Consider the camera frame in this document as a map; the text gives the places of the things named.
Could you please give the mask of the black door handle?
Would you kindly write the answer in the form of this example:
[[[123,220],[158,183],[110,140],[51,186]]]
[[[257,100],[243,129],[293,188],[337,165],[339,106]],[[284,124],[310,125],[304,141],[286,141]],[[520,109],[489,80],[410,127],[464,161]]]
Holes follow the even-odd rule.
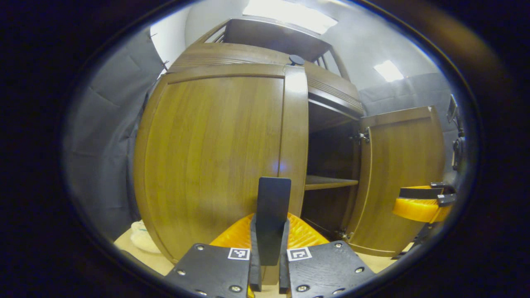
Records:
[[[289,178],[259,179],[255,230],[262,266],[275,266],[279,260],[291,185]]]

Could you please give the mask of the large ceiling light panel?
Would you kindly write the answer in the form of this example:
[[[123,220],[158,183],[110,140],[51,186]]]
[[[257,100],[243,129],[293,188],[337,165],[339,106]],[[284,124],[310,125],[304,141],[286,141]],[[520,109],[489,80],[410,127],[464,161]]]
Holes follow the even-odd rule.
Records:
[[[338,21],[324,13],[286,0],[249,0],[242,15],[274,19],[322,35]]]

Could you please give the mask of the wooden double-door shoe cabinet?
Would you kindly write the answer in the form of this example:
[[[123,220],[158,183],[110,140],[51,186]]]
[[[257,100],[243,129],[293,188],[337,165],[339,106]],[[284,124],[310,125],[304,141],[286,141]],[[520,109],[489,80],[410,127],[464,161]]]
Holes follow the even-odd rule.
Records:
[[[211,29],[191,45],[198,43],[233,43],[298,55],[305,61],[316,63],[350,81],[346,68],[332,45],[291,26],[257,19],[231,18]],[[363,117],[367,117],[365,108]],[[350,141],[349,137],[360,131],[360,121],[363,117],[347,115],[313,101],[308,96],[306,176],[359,181],[360,145]],[[357,190],[358,185],[304,190],[301,215],[294,215],[326,239],[339,239],[336,231],[347,229]]]

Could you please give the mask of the small ceiling light panel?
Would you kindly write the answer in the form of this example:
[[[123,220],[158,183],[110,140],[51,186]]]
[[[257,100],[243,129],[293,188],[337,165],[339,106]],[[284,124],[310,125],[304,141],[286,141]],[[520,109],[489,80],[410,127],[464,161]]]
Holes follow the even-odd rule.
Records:
[[[402,80],[405,76],[399,71],[397,66],[390,60],[373,66],[373,69],[387,82]]]

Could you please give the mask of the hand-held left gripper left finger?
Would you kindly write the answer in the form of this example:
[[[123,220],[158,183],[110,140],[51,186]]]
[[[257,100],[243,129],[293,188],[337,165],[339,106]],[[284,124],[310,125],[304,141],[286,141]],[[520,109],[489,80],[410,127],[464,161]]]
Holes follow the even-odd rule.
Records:
[[[255,298],[262,289],[254,214],[210,244],[195,243],[164,277],[193,298]]]

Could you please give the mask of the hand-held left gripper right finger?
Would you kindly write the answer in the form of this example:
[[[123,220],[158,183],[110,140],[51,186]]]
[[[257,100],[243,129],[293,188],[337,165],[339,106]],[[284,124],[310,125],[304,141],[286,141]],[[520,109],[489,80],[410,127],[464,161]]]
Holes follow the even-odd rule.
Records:
[[[287,298],[342,298],[375,273],[344,241],[328,241],[288,214],[279,256],[279,292]]]

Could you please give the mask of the cream soft object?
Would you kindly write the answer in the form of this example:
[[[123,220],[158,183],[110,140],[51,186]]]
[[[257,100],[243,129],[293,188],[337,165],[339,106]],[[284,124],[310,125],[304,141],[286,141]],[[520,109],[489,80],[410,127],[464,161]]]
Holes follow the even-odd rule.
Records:
[[[149,253],[161,254],[160,249],[151,238],[143,220],[131,223],[130,240],[135,247]]]

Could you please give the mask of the wooden shoe cabinet door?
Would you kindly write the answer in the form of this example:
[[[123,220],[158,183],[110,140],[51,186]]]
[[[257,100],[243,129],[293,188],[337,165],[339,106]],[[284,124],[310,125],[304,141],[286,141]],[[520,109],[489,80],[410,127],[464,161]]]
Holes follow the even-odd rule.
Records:
[[[439,182],[445,168],[441,122],[434,106],[363,117],[360,132],[360,177],[347,225],[348,244],[356,253],[398,255],[424,223],[393,213],[404,187]]]
[[[308,158],[303,67],[230,64],[165,73],[142,114],[134,191],[149,235],[177,263],[257,209],[261,177],[291,180],[301,215]]]

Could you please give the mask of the wooden inner cabinet shelf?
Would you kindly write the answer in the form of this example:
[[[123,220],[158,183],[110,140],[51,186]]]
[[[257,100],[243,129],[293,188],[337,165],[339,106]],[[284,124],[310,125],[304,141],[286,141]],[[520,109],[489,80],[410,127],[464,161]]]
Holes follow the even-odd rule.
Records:
[[[307,175],[304,190],[333,189],[358,185],[359,181],[341,178],[320,177]]]

